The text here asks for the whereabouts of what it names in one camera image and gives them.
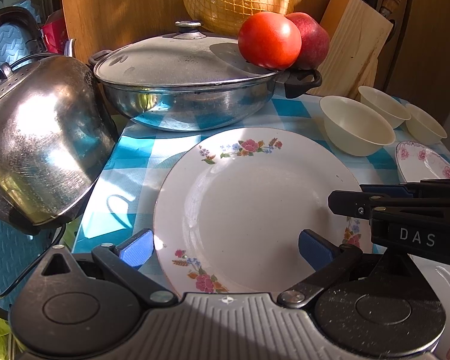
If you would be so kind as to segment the cream bowl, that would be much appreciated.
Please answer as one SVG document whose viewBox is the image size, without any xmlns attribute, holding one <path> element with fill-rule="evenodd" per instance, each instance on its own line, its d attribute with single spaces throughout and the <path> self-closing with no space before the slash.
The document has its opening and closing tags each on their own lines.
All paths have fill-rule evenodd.
<svg viewBox="0 0 450 360">
<path fill-rule="evenodd" d="M 331 95 L 322 97 L 319 106 L 329 140 L 348 155 L 373 155 L 396 140 L 386 119 L 361 102 Z"/>
<path fill-rule="evenodd" d="M 429 146 L 447 139 L 447 132 L 434 118 L 421 108 L 407 103 L 405 108 L 410 113 L 410 119 L 406 121 L 406 127 L 414 139 Z"/>
<path fill-rule="evenodd" d="M 393 129 L 411 120 L 411 114 L 404 105 L 393 97 L 369 86 L 359 86 L 360 102 L 378 112 Z"/>
</svg>

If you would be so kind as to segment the small pink floral dish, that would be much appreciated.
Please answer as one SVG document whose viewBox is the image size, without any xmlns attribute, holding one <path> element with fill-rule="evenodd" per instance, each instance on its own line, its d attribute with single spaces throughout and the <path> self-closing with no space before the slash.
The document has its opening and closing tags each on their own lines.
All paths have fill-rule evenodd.
<svg viewBox="0 0 450 360">
<path fill-rule="evenodd" d="M 450 163 L 437 152 L 415 141 L 402 141 L 395 149 L 401 183 L 450 180 Z"/>
</svg>

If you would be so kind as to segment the blue white checkered tablecloth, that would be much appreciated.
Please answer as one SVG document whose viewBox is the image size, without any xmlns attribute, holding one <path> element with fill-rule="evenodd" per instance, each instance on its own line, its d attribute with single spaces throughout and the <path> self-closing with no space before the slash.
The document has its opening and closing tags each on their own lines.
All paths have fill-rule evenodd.
<svg viewBox="0 0 450 360">
<path fill-rule="evenodd" d="M 273 97 L 256 114 L 222 130 L 271 127 L 300 133 L 337 155 L 359 183 L 398 183 L 394 158 L 397 142 L 368 157 L 353 157 L 341 152 L 325 137 L 319 100 L 311 95 L 292 100 Z M 151 228 L 158 191 L 170 169 L 199 141 L 221 132 L 213 130 L 202 135 L 167 133 L 132 121 L 125 125 L 122 116 L 115 115 L 113 119 L 120 128 L 124 127 L 124 131 L 97 181 L 81 223 L 77 225 L 78 235 L 73 246 L 73 252 L 77 254 L 90 252 L 105 242 L 119 244 L 139 230 Z M 237 203 L 234 207 L 243 208 L 246 219 L 264 214 L 265 224 L 271 225 L 268 233 L 278 235 L 283 232 L 281 225 L 285 225 L 285 230 L 301 230 L 295 223 L 297 220 L 291 217 L 297 211 L 294 208 L 297 198 L 286 197 L 282 203 L 271 197 L 265 197 L 264 203 L 250 199 L 250 203 Z"/>
</svg>

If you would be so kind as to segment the large floral white plate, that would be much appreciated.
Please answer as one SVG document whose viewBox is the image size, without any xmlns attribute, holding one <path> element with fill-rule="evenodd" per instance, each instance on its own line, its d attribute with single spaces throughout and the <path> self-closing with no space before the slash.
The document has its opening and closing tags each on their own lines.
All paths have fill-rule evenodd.
<svg viewBox="0 0 450 360">
<path fill-rule="evenodd" d="M 298 237 L 372 250 L 367 222 L 332 213 L 328 196 L 359 183 L 329 150 L 297 133 L 245 127 L 185 153 L 158 194 L 157 257 L 177 293 L 279 293 L 313 268 Z"/>
</svg>

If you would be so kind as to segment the steel kettle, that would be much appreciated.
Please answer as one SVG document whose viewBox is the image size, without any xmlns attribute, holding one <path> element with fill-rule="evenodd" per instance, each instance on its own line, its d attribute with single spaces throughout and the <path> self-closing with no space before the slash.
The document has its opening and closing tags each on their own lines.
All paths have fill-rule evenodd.
<svg viewBox="0 0 450 360">
<path fill-rule="evenodd" d="M 119 138 L 85 63 L 46 51 L 28 10 L 0 9 L 38 53 L 0 66 L 0 220 L 34 235 L 85 208 Z"/>
</svg>

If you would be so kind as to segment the red apple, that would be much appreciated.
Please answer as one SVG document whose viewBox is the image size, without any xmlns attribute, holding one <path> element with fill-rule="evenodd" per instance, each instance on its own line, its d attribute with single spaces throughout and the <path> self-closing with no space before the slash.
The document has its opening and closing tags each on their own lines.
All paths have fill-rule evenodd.
<svg viewBox="0 0 450 360">
<path fill-rule="evenodd" d="M 301 33 L 301 51 L 294 65 L 301 69 L 316 69 L 326 59 L 330 46 L 327 31 L 304 12 L 286 15 Z"/>
</svg>

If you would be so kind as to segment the wooden knife block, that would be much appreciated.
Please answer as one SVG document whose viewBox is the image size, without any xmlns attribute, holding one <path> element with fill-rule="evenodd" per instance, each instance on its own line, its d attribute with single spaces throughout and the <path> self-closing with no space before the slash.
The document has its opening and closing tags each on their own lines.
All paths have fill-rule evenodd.
<svg viewBox="0 0 450 360">
<path fill-rule="evenodd" d="M 320 25 L 330 36 L 328 55 L 318 67 L 322 85 L 315 96 L 356 98 L 376 70 L 392 23 L 362 0 L 330 0 Z"/>
</svg>

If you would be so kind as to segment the red tomato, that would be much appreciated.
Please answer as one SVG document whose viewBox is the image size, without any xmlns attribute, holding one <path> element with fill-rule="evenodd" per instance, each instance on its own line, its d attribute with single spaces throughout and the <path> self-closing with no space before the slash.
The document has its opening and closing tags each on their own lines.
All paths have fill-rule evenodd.
<svg viewBox="0 0 450 360">
<path fill-rule="evenodd" d="M 302 36 L 284 15 L 262 11 L 247 18 L 238 33 L 238 47 L 246 61 L 261 68 L 285 70 L 297 60 Z"/>
</svg>

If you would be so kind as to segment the steel pot with lid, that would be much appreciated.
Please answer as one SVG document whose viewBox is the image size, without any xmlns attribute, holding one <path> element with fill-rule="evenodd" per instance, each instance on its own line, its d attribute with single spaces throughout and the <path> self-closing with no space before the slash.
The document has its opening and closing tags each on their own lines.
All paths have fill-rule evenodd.
<svg viewBox="0 0 450 360">
<path fill-rule="evenodd" d="M 245 61 L 231 37 L 202 33 L 198 21 L 89 58 L 106 99 L 136 123 L 197 132 L 233 125 L 261 110 L 281 86 L 297 98 L 322 84 L 315 70 L 270 71 Z"/>
</svg>

